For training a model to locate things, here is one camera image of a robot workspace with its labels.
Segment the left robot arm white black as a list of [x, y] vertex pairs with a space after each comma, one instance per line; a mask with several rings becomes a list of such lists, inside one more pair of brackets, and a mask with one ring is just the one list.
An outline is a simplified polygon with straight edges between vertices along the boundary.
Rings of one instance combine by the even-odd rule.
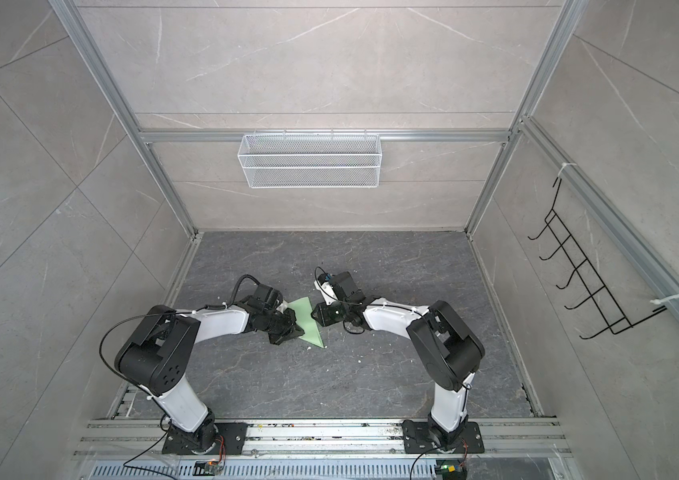
[[119, 349], [113, 370], [148, 393], [169, 420], [168, 434], [191, 451], [205, 453], [215, 444], [214, 415], [192, 389], [186, 368], [196, 344], [249, 332], [263, 332], [273, 345], [303, 336], [296, 312], [281, 293], [259, 285], [241, 300], [176, 310], [155, 305]]

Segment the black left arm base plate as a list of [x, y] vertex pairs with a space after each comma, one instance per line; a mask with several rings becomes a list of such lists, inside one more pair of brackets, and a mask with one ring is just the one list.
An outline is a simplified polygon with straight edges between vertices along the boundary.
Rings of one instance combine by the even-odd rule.
[[221, 422], [201, 425], [195, 432], [185, 432], [171, 424], [162, 446], [162, 454], [240, 455], [248, 425], [242, 422]]

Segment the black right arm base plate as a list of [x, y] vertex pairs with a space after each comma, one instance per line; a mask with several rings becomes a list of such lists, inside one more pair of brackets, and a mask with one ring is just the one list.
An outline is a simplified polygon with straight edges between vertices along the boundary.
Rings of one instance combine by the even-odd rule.
[[431, 418], [427, 421], [407, 419], [401, 422], [403, 444], [407, 454], [421, 454], [427, 451], [461, 454], [483, 454], [485, 444], [479, 424], [463, 421], [453, 432], [446, 432]]

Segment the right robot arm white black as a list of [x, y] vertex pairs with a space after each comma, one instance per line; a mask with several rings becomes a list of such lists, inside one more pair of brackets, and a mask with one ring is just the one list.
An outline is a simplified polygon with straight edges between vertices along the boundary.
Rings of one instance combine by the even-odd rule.
[[427, 450], [455, 448], [469, 424], [467, 399], [485, 357], [467, 322], [443, 300], [410, 306], [364, 294], [347, 271], [329, 274], [317, 267], [314, 286], [323, 298], [311, 313], [319, 325], [340, 323], [350, 334], [384, 331], [411, 342], [435, 382], [435, 395], [427, 423], [409, 422], [405, 435]]

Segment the light green paper sheet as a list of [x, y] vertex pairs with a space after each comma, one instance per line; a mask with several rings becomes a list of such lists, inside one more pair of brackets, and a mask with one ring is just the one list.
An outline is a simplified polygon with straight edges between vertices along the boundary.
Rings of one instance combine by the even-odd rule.
[[312, 318], [312, 305], [307, 297], [289, 301], [288, 307], [294, 311], [296, 324], [303, 330], [300, 339], [312, 346], [323, 348], [324, 343], [320, 336], [318, 325]]

